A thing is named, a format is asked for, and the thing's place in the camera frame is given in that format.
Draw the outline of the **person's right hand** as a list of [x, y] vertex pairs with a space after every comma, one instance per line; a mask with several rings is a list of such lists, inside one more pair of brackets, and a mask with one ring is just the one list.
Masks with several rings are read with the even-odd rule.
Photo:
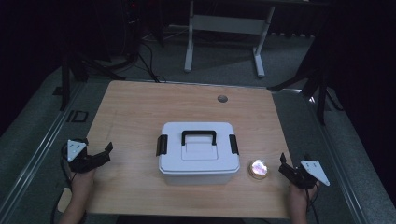
[[289, 203], [291, 207], [309, 206], [318, 194], [319, 182], [312, 189], [300, 189], [293, 183], [289, 184]]

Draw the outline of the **person's left hand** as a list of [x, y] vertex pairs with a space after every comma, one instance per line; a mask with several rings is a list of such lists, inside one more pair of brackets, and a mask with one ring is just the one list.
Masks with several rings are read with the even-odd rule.
[[95, 170], [87, 173], [72, 173], [71, 188], [74, 195], [87, 196], [92, 190]]

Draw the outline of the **metal floor rail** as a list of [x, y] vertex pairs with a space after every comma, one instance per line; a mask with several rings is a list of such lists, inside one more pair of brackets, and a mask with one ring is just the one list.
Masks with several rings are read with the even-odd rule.
[[327, 160], [332, 167], [332, 173], [336, 179], [336, 185], [342, 191], [346, 204], [349, 208], [350, 214], [353, 217], [355, 224], [368, 224], [366, 215], [364, 214], [361, 203], [355, 193], [351, 178], [347, 174], [347, 169], [342, 162], [344, 156], [341, 155], [336, 148], [334, 139], [329, 133], [330, 124], [325, 120], [324, 112], [326, 111], [326, 98], [321, 99], [319, 91], [314, 91], [311, 96], [305, 96], [306, 103], [311, 106], [311, 113], [316, 119], [316, 124], [322, 135], [327, 154]]
[[76, 101], [84, 86], [84, 83], [78, 83], [72, 89], [69, 101], [63, 109], [58, 112], [56, 119], [51, 123], [49, 130], [40, 141], [40, 144], [34, 151], [34, 154], [21, 170], [7, 197], [0, 203], [0, 224], [8, 224], [8, 221], [13, 216], [18, 203], [23, 197], [25, 191], [29, 188], [38, 168], [47, 156], [50, 147], [64, 126], [66, 118], [71, 111], [71, 106]]

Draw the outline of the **white lid with black handle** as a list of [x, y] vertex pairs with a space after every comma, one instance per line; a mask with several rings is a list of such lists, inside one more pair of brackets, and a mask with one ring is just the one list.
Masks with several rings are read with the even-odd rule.
[[240, 168], [236, 136], [228, 122], [167, 122], [156, 156], [164, 175], [232, 175]]

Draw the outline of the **white plastic storage box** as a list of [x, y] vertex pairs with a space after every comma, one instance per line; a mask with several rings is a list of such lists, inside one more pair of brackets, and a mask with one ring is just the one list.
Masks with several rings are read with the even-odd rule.
[[238, 170], [210, 172], [170, 172], [160, 170], [168, 185], [224, 185], [227, 184]]

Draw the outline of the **black tripod stand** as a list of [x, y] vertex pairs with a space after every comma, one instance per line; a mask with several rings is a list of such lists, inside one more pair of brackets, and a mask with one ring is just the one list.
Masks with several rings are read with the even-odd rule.
[[86, 71], [86, 67], [89, 66], [106, 77], [115, 80], [124, 80], [125, 77], [116, 75], [114, 70], [125, 67], [130, 62], [125, 60], [121, 63], [104, 66], [85, 53], [76, 50], [69, 50], [62, 54], [61, 63], [61, 86], [57, 87], [53, 94], [60, 95], [62, 97], [60, 110], [65, 111], [71, 99], [70, 74], [73, 74], [77, 81], [85, 82], [89, 78]]
[[310, 98], [315, 94], [316, 91], [318, 91], [318, 105], [316, 115], [319, 123], [324, 125], [324, 110], [327, 96], [330, 97], [332, 104], [338, 110], [342, 110], [342, 108], [336, 104], [328, 92], [328, 80], [330, 76], [331, 65], [332, 63], [330, 61], [322, 61], [319, 63], [313, 63], [311, 65], [309, 65], [308, 62], [302, 62], [294, 77], [275, 86], [268, 87], [268, 90], [282, 91], [288, 86], [306, 79], [306, 82], [301, 90], [301, 95], [305, 98]]

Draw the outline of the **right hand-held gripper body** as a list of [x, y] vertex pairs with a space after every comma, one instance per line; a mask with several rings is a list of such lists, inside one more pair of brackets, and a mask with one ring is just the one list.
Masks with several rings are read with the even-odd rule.
[[312, 189], [317, 182], [330, 186], [330, 180], [325, 174], [320, 162], [313, 160], [309, 154], [305, 154], [300, 165], [293, 171], [294, 177], [291, 182], [299, 189]]

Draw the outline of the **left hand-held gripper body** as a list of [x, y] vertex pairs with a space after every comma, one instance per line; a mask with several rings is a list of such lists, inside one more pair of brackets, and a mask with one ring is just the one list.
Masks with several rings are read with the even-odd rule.
[[87, 145], [86, 140], [68, 140], [61, 149], [71, 172], [84, 174], [100, 166], [96, 158], [88, 154]]

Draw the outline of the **small round shiny jar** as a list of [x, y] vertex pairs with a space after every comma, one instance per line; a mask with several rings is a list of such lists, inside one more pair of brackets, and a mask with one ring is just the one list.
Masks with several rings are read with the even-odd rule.
[[253, 178], [258, 180], [264, 179], [268, 175], [268, 167], [263, 160], [251, 161], [247, 170]]

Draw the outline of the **white metal desk frame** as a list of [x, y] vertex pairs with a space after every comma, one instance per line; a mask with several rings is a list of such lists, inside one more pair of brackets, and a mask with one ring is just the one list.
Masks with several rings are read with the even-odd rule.
[[264, 66], [262, 63], [262, 47], [268, 34], [275, 9], [275, 7], [269, 7], [265, 20], [209, 16], [196, 14], [194, 12], [194, 0], [190, 0], [188, 45], [185, 56], [184, 71], [189, 73], [192, 70], [194, 48], [193, 32], [197, 30], [243, 35], [258, 35], [260, 40], [258, 45], [252, 49], [252, 54], [257, 76], [265, 77]]

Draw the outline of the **dark equipment tower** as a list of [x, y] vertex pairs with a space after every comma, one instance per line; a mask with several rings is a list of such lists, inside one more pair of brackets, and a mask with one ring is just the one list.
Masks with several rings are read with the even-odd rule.
[[122, 0], [125, 23], [125, 52], [130, 56], [138, 54], [140, 45], [140, 28], [141, 28], [141, 1], [140, 0]]

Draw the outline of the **black rectangular floor bracket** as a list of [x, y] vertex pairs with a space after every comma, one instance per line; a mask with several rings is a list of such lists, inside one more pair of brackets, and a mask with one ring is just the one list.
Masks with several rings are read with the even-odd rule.
[[72, 110], [69, 112], [66, 121], [67, 122], [86, 122], [89, 113], [87, 111]]

